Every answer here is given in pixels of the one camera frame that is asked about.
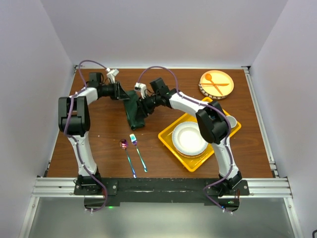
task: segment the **fork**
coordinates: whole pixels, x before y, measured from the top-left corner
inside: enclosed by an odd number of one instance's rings
[[[142,162],[142,165],[143,165],[143,168],[144,168],[144,172],[147,172],[147,171],[148,171],[147,166],[145,165],[145,163],[144,163],[144,161],[143,161],[143,159],[142,159],[141,153],[140,153],[140,151],[139,151],[139,148],[138,148],[138,146],[137,146],[137,143],[138,143],[137,138],[135,137],[134,134],[131,134],[131,135],[130,135],[130,138],[131,138],[132,144],[135,145],[135,148],[137,149],[137,152],[138,152],[138,154],[139,154],[139,156],[140,156],[140,159],[141,159],[141,162]]]

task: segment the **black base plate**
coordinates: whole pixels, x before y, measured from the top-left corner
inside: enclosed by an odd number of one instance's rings
[[[203,188],[217,181],[217,178],[102,178],[108,192],[107,206],[119,206],[121,202],[164,202],[203,203],[214,205],[203,193]],[[249,195],[246,180],[225,195]],[[228,204],[228,199],[219,199],[222,193],[215,188],[207,189],[207,194],[219,203]],[[75,195],[96,195],[85,188],[74,190]],[[100,206],[103,199],[85,198],[85,205]]]

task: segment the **metal spoon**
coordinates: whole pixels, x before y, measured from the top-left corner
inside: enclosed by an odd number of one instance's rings
[[[133,168],[133,165],[132,165],[132,162],[131,162],[131,159],[130,159],[130,156],[128,154],[128,151],[127,151],[127,148],[128,148],[128,141],[126,139],[121,139],[120,140],[120,148],[125,150],[125,153],[127,154],[127,157],[128,157],[128,161],[130,163],[130,167],[131,167],[131,170],[132,170],[132,173],[133,173],[133,177],[136,178],[137,175],[134,171],[134,168]]]

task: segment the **yellow tray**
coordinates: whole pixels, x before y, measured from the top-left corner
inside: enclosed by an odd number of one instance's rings
[[[204,102],[212,102],[212,99],[209,97],[204,98],[202,101]],[[185,113],[179,119],[174,121],[171,125],[165,128],[158,134],[158,138],[163,144],[173,153],[173,155],[185,166],[188,171],[193,172],[199,168],[200,165],[203,164],[213,153],[213,148],[210,144],[208,144],[207,149],[198,157],[188,158],[180,154],[172,142],[172,134],[177,127],[177,125],[185,122],[185,121],[194,121],[197,123],[195,117]],[[241,128],[240,122],[237,122],[237,125],[232,129],[230,137],[232,137],[239,129]]]

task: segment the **white cup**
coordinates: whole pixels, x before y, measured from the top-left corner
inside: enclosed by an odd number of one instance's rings
[[[231,129],[235,128],[237,125],[237,120],[233,116],[227,116],[227,119],[230,122]]]

